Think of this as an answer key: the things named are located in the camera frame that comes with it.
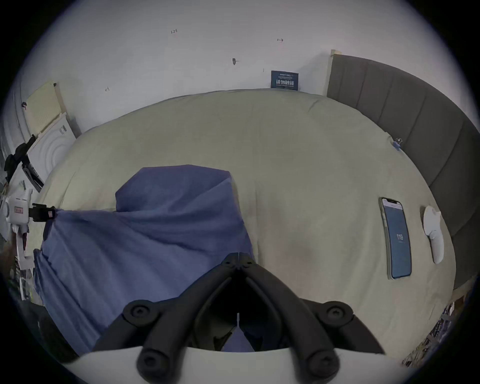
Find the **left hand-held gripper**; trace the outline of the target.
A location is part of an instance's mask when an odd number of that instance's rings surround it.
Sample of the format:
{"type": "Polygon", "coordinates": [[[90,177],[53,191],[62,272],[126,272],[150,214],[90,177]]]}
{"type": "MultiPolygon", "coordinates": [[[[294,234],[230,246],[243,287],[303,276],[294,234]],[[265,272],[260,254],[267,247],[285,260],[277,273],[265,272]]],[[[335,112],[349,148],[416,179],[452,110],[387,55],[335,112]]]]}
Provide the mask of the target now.
{"type": "Polygon", "coordinates": [[[25,189],[21,194],[6,198],[7,222],[15,234],[16,259],[21,271],[34,268],[33,256],[25,253],[24,238],[28,233],[28,224],[33,222],[49,221],[56,218],[56,208],[46,207],[44,204],[31,204],[32,189],[25,189]]]}

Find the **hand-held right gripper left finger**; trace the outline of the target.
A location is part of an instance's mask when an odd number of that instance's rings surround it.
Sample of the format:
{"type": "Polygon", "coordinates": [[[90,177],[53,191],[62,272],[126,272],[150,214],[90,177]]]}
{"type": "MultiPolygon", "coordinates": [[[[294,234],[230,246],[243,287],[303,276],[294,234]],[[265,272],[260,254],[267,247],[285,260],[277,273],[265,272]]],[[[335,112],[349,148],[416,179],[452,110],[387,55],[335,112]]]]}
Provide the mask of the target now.
{"type": "Polygon", "coordinates": [[[97,340],[93,351],[141,346],[136,360],[138,374],[147,382],[171,381],[196,318],[231,282],[239,255],[227,255],[176,298],[130,302],[97,340]]]}

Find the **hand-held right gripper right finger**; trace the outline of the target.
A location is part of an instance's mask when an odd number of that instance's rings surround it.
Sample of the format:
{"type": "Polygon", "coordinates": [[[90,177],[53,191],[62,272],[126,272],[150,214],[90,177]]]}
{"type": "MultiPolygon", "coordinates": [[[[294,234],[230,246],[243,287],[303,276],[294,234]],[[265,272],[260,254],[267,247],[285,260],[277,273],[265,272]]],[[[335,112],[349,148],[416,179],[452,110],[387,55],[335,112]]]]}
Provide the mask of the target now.
{"type": "Polygon", "coordinates": [[[239,270],[246,285],[268,309],[273,309],[275,319],[279,319],[281,331],[273,340],[289,342],[304,382],[330,382],[336,377],[340,358],[335,349],[385,354],[373,333],[348,304],[299,298],[247,253],[239,254],[239,270]]]}

